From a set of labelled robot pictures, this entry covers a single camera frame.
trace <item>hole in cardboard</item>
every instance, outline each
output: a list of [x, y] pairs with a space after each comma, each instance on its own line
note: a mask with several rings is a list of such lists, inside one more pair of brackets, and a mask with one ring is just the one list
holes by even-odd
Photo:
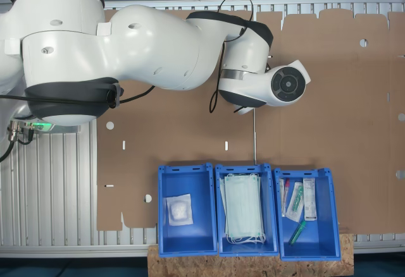
[[150, 196], [149, 194], [146, 194], [144, 197], [144, 202], [145, 203], [150, 203], [150, 201], [152, 201], [152, 196]]
[[111, 121], [107, 122], [107, 129], [108, 129], [108, 130], [114, 129], [114, 123], [111, 122]]
[[368, 45], [367, 39], [361, 39], [360, 40], [360, 46], [361, 47], [367, 47], [367, 45]]

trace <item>cable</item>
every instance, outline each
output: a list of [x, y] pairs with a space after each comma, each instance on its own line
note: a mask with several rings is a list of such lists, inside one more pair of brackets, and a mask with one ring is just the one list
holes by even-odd
[[[214, 91], [213, 96], [211, 97], [211, 100], [209, 102], [209, 113], [212, 114], [215, 110], [216, 107], [216, 102], [218, 100], [218, 88], [220, 86], [220, 78], [221, 78], [221, 65], [222, 65], [222, 58], [223, 58], [223, 52], [225, 51], [225, 43], [222, 43], [222, 52], [221, 52], [221, 59], [220, 59], [220, 66], [218, 68], [218, 79], [216, 81], [216, 90]], [[214, 107], [212, 107], [213, 99], [215, 97], [215, 102], [214, 102]]]
[[4, 155], [2, 155], [2, 156], [0, 157], [0, 163], [3, 162], [3, 161], [8, 157], [8, 155], [10, 155], [11, 151], [13, 150], [13, 147], [14, 147], [14, 142], [10, 141], [10, 144], [9, 144], [9, 146], [8, 146], [8, 149], [6, 150], [6, 152], [4, 153]]
[[[222, 6], [222, 4], [223, 4], [225, 1], [226, 1], [226, 0], [223, 0], [223, 1], [222, 1], [221, 5], [218, 7], [217, 13], [220, 12], [221, 6]], [[252, 21], [252, 19], [253, 19], [253, 13], [254, 13], [254, 11], [253, 11], [253, 2], [252, 2], [252, 0], [249, 0], [249, 1], [251, 2], [251, 5], [252, 5], [252, 13], [251, 13], [251, 17], [250, 17], [248, 23], [246, 24], [246, 26], [245, 26], [244, 28], [242, 28], [242, 30], [240, 31], [240, 34], [239, 34], [238, 37], [236, 37], [236, 38], [234, 38], [234, 39], [232, 39], [232, 40], [224, 41], [224, 43], [222, 44], [222, 53], [221, 53], [220, 65], [219, 65], [219, 68], [218, 68], [218, 80], [217, 80], [217, 82], [216, 82], [216, 90], [214, 91], [214, 94], [213, 94], [213, 96], [211, 97], [211, 100], [210, 100], [210, 102], [209, 102], [209, 112], [210, 112], [211, 114], [214, 112], [215, 107], [216, 107], [216, 102], [217, 102], [217, 100], [218, 100], [218, 89], [219, 89], [219, 86], [220, 86], [220, 78], [221, 78], [221, 71], [222, 71], [222, 58], [223, 58], [223, 53], [224, 53], [224, 51], [225, 51], [225, 42], [232, 42], [232, 41], [234, 41], [234, 40], [239, 39], [240, 37], [243, 36], [243, 34], [245, 33], [245, 31], [247, 30], [247, 26], [249, 25], [249, 22]], [[215, 102], [214, 102], [214, 107], [212, 108], [212, 103], [213, 103], [214, 97], [215, 97]]]
[[[136, 100], [138, 98], [144, 97], [145, 95], [148, 95], [154, 89], [155, 86], [152, 86], [149, 90], [146, 92], [136, 95], [134, 97], [125, 99], [120, 101], [120, 103], [127, 103], [132, 100]], [[31, 101], [31, 102], [45, 102], [45, 103], [58, 103], [58, 104], [76, 104], [76, 105], [87, 105], [87, 104], [104, 104], [108, 105], [111, 107], [112, 105], [115, 105], [115, 102], [99, 102], [99, 101], [77, 101], [77, 100], [66, 100], [66, 99], [57, 99], [57, 98], [32, 98], [32, 97], [20, 97], [17, 95], [0, 95], [0, 99], [12, 99], [12, 100], [23, 100], [23, 101]]]
[[58, 98], [33, 98], [33, 97], [20, 97], [18, 95], [0, 95], [0, 99], [12, 99], [12, 100], [22, 100], [30, 102], [45, 102], [45, 103], [58, 103], [58, 104], [114, 104], [113, 102], [99, 102], [99, 101], [78, 101], [78, 100], [66, 100]]
[[152, 85], [152, 87], [150, 89], [148, 89], [147, 91], [145, 91], [144, 93], [136, 95], [136, 96], [128, 98], [128, 99], [125, 99], [125, 100], [122, 100], [122, 101], [120, 101], [120, 103], [127, 103], [127, 102], [130, 102], [130, 101], [139, 99], [141, 97], [144, 97], [145, 95], [148, 95], [148, 93], [150, 93], [154, 88], [155, 88], [155, 86]]
[[241, 106], [240, 108], [238, 108], [237, 110], [234, 111], [234, 113], [237, 113], [238, 111], [240, 111], [241, 109], [246, 108], [246, 106]]
[[30, 128], [30, 129], [28, 130], [28, 139], [27, 139], [27, 141], [24, 142], [24, 141], [18, 139], [18, 143], [19, 143], [19, 144], [22, 144], [22, 145], [28, 145], [29, 143], [32, 142], [33, 139], [34, 139], [34, 129], [33, 129], [33, 128]]
[[[223, 0], [223, 1], [222, 1], [221, 5], [218, 7], [218, 10], [216, 11], [217, 13], [219, 13], [219, 12], [220, 12], [221, 7], [222, 7], [222, 4], [223, 4], [225, 1], [226, 1], [226, 0]], [[249, 22], [252, 22], [252, 19], [253, 19], [253, 13], [254, 13], [254, 10], [253, 10], [253, 2], [252, 2], [252, 0], [249, 0], [249, 1], [251, 2], [251, 6], [252, 6], [252, 13], [251, 13], [251, 17], [250, 17], [250, 19], [249, 19], [248, 23], [249, 23]], [[239, 39], [240, 37], [242, 37], [242, 36], [243, 36], [243, 34], [245, 33], [245, 31], [247, 30], [247, 26], [248, 26], [248, 24], [247, 24], [247, 25], [246, 25], [244, 28], [242, 28], [242, 30], [240, 31], [240, 34], [239, 34], [239, 36], [238, 36], [238, 37], [236, 37], [236, 38], [234, 38], [234, 39], [232, 39], [232, 40], [225, 41], [225, 42], [231, 42], [231, 41], [237, 40], [237, 39]]]

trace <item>green syringe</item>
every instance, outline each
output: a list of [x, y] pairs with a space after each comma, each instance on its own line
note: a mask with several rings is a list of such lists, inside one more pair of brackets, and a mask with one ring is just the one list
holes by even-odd
[[304, 193], [304, 187], [301, 185], [300, 187], [298, 187], [297, 195], [296, 195], [296, 198], [294, 199], [294, 204], [292, 205], [292, 210], [294, 212], [298, 211], [299, 203], [301, 201], [303, 193]]
[[305, 229], [305, 226], [306, 226], [306, 221], [302, 220], [301, 223], [299, 224], [299, 226], [297, 227], [296, 231], [294, 232], [294, 234], [292, 234], [292, 236], [291, 236], [291, 239], [289, 241], [290, 245], [293, 245], [297, 241], [299, 235], [301, 234], [303, 229]]

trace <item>metal rod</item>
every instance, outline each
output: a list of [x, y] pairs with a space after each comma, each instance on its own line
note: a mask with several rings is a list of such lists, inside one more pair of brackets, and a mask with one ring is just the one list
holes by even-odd
[[17, 175], [17, 211], [18, 211], [18, 223], [16, 224], [18, 227], [18, 234], [20, 236], [18, 244], [22, 245], [22, 231], [23, 228], [21, 226], [22, 219], [21, 219], [21, 202], [20, 202], [20, 144], [16, 143], [17, 150], [16, 150], [16, 175]]
[[23, 180], [24, 180], [24, 225], [25, 245], [30, 245], [28, 240], [28, 200], [27, 200], [27, 146], [23, 146]]
[[36, 135], [36, 150], [35, 150], [36, 156], [37, 156], [37, 207], [38, 207], [38, 245], [42, 245], [42, 238], [41, 238], [41, 177], [39, 175], [39, 135]]
[[80, 232], [80, 139], [76, 133], [76, 210], [77, 210], [77, 245], [81, 245]]
[[49, 186], [51, 189], [51, 245], [55, 245], [55, 232], [54, 232], [54, 204], [53, 204], [53, 148], [52, 148], [52, 135], [49, 134]]
[[15, 244], [15, 202], [14, 202], [14, 155], [10, 154], [10, 182], [11, 182], [11, 228], [13, 229], [13, 245]]
[[93, 192], [93, 130], [89, 122], [89, 154], [90, 154], [90, 245], [94, 245], [94, 192]]
[[1, 163], [0, 163], [0, 245], [4, 245], [3, 242], [3, 199], [2, 199], [2, 186], [1, 186]]
[[66, 134], [62, 134], [63, 153], [63, 234], [65, 245], [68, 245], [68, 187], [66, 179]]
[[253, 109], [253, 164], [256, 165], [256, 108]]

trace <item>wooden board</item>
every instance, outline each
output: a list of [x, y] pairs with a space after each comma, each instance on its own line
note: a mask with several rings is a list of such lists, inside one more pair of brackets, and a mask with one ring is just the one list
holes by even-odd
[[340, 235], [341, 261], [283, 262], [279, 257], [160, 258], [157, 245], [149, 247], [149, 277], [271, 277], [350, 276], [354, 274], [353, 235]]

